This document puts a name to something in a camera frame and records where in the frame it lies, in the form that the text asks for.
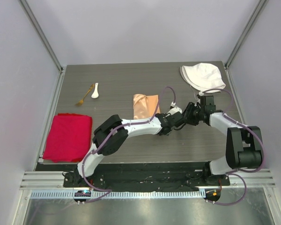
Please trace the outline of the peach cloth napkin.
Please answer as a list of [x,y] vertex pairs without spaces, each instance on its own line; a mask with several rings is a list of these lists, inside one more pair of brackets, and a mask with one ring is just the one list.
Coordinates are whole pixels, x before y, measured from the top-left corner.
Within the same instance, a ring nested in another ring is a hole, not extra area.
[[158,100],[158,95],[135,94],[133,96],[133,119],[151,118],[155,113],[160,113],[159,107],[155,112]]

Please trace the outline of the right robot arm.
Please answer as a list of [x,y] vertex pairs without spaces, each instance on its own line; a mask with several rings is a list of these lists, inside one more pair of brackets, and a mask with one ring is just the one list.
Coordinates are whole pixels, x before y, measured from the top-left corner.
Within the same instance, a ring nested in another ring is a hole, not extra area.
[[217,110],[213,96],[201,96],[199,102],[188,103],[183,117],[186,124],[196,126],[202,121],[226,136],[225,155],[205,163],[204,183],[215,184],[219,175],[236,171],[254,173],[261,169],[264,145],[260,128],[239,123],[222,110]]

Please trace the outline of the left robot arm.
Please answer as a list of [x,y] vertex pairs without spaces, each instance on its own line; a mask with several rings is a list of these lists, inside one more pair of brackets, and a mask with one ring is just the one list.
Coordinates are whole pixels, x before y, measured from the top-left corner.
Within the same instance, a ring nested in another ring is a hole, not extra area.
[[180,109],[136,120],[112,115],[94,131],[90,148],[74,171],[75,183],[80,187],[87,186],[102,159],[117,152],[126,139],[141,135],[168,135],[183,124],[185,119]]

